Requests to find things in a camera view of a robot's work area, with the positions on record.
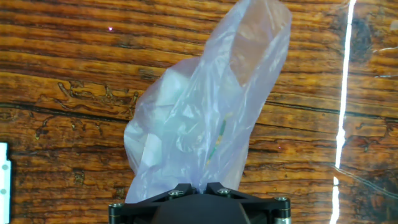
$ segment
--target bolt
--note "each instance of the bolt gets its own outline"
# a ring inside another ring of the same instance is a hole
[[[182,196],[183,194],[184,194],[184,192],[181,190],[171,190],[169,192],[170,196]]]
[[[217,190],[217,193],[222,194],[222,195],[229,194],[230,192],[231,192],[230,189],[219,189],[219,190]]]
[[[124,205],[124,203],[114,203],[114,204],[111,204],[109,206],[113,207],[113,208],[121,208],[121,207],[123,207],[123,205]]]
[[[287,198],[286,198],[286,197],[275,197],[274,199],[275,199],[275,200],[278,200],[278,201],[284,201],[284,200],[287,200]]]

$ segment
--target translucent plastic bag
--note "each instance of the translucent plastic bag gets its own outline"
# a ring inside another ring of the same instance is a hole
[[[140,97],[124,132],[135,203],[191,183],[238,189],[250,133],[286,60],[291,13],[275,0],[242,0],[201,57],[166,70]]]

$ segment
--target black mount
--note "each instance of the black mount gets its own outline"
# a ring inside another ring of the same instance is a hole
[[[190,184],[139,203],[109,206],[109,224],[290,223],[290,200],[262,199],[209,183],[204,194]]]

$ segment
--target white object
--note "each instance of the white object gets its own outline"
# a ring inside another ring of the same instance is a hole
[[[0,224],[10,223],[11,161],[7,160],[7,143],[0,142]]]
[[[240,0],[201,57],[170,67],[139,98],[124,145],[136,177],[126,203],[190,183],[237,190],[251,131],[282,70],[292,15],[276,0]]]

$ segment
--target wood grain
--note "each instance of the wood grain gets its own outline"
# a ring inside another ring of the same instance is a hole
[[[11,145],[13,223],[107,223],[134,178],[123,132],[165,69],[199,57],[236,0],[4,0],[0,141]],[[349,1],[285,0],[289,54],[250,139],[240,191],[292,199],[294,223],[394,223],[398,201],[338,172]],[[398,194],[398,16],[354,6],[341,168]],[[333,185],[337,177],[338,186]]]

